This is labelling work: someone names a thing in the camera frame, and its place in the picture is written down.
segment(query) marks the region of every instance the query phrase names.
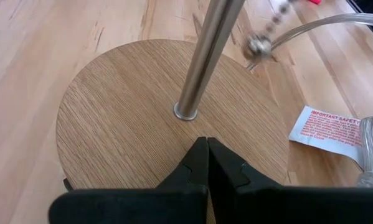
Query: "silver pole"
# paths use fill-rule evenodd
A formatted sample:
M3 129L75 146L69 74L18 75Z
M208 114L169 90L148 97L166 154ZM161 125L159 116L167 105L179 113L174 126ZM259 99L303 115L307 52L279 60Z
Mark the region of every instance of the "silver pole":
M245 0L211 0L179 101L177 118L191 121Z

